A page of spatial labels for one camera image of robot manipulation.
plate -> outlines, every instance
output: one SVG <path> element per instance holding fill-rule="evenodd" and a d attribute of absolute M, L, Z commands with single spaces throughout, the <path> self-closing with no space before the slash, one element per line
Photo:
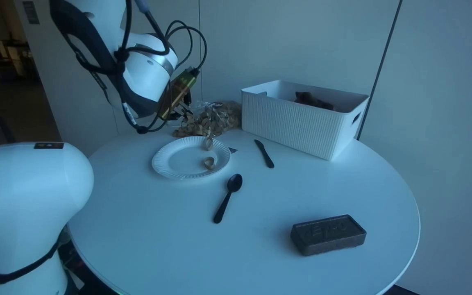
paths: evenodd
<path fill-rule="evenodd" d="M 203 160 L 213 157 L 215 163 L 207 168 Z M 171 141 L 153 157 L 153 168 L 167 178 L 197 178 L 220 172 L 228 165 L 231 150 L 213 139 L 210 149 L 205 147 L 205 136 L 189 136 Z"/>

black spoon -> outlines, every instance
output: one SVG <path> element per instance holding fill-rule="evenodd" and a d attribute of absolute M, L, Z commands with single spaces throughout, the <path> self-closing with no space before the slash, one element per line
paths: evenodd
<path fill-rule="evenodd" d="M 213 222 L 221 222 L 223 219 L 223 214 L 225 214 L 225 208 L 226 204 L 230 203 L 230 198 L 233 195 L 233 191 L 238 191 L 243 185 L 243 177 L 239 173 L 235 173 L 228 182 L 226 182 L 226 188 L 228 188 L 228 193 L 226 196 L 223 198 L 215 218 L 213 218 Z"/>

white round table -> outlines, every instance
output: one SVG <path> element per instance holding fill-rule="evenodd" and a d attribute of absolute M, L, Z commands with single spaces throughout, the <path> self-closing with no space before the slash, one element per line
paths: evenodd
<path fill-rule="evenodd" d="M 382 293 L 410 265 L 420 242 L 420 211 L 398 172 L 362 142 L 336 160 L 230 131 L 233 149 L 216 173 L 174 180 L 151 157 L 169 132 L 130 134 L 98 149 L 90 162 L 94 193 L 71 221 L 74 244 L 113 290 L 131 295 Z M 212 221 L 233 173 L 244 178 L 225 219 Z M 366 231 L 362 245 L 300 255 L 295 222 L 351 214 Z"/>

white plastic bin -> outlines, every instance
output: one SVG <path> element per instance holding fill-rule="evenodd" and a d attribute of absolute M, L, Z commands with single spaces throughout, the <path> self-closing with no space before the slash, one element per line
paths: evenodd
<path fill-rule="evenodd" d="M 369 95 L 272 80 L 241 90 L 243 129 L 284 145 L 333 160 L 356 137 Z M 297 101 L 297 91 L 333 109 Z"/>

black knife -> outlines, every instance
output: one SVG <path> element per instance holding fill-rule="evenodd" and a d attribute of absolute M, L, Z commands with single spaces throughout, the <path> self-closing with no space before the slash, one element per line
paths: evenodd
<path fill-rule="evenodd" d="M 262 152 L 264 160 L 266 160 L 266 165 L 271 167 L 271 168 L 274 168 L 274 162 L 272 162 L 272 159 L 269 157 L 266 145 L 264 145 L 259 139 L 254 139 L 254 142 L 256 142 L 256 145 L 259 147 L 259 150 Z"/>

